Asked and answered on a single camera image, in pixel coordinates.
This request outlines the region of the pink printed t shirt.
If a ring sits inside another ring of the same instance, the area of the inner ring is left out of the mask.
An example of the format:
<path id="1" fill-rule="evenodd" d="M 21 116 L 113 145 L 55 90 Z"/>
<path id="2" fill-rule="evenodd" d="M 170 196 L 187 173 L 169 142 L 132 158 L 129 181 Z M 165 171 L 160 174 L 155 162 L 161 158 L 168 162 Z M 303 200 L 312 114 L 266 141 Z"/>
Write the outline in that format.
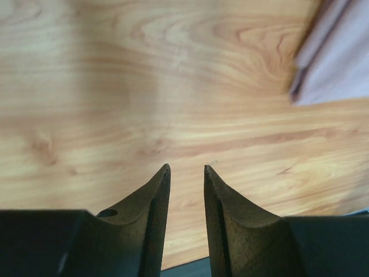
<path id="1" fill-rule="evenodd" d="M 368 1 L 325 1 L 295 66 L 297 106 L 368 97 Z"/>

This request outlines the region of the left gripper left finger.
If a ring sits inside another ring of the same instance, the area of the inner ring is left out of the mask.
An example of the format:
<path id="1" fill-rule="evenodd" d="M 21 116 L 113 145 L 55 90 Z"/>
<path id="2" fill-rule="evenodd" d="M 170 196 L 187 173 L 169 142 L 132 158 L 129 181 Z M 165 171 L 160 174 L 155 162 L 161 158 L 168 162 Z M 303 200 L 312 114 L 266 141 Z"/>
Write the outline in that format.
<path id="1" fill-rule="evenodd" d="M 2 276 L 159 276 L 170 197 L 164 165 L 97 215 L 78 210 L 1 211 Z"/>

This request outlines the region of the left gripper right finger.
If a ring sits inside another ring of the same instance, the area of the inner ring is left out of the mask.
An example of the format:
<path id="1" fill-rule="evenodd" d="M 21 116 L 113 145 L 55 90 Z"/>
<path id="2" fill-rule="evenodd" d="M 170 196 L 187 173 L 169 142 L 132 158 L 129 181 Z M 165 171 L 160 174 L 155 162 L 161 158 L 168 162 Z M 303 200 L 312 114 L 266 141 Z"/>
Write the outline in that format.
<path id="1" fill-rule="evenodd" d="M 277 216 L 204 169 L 213 276 L 367 276 L 368 213 Z"/>

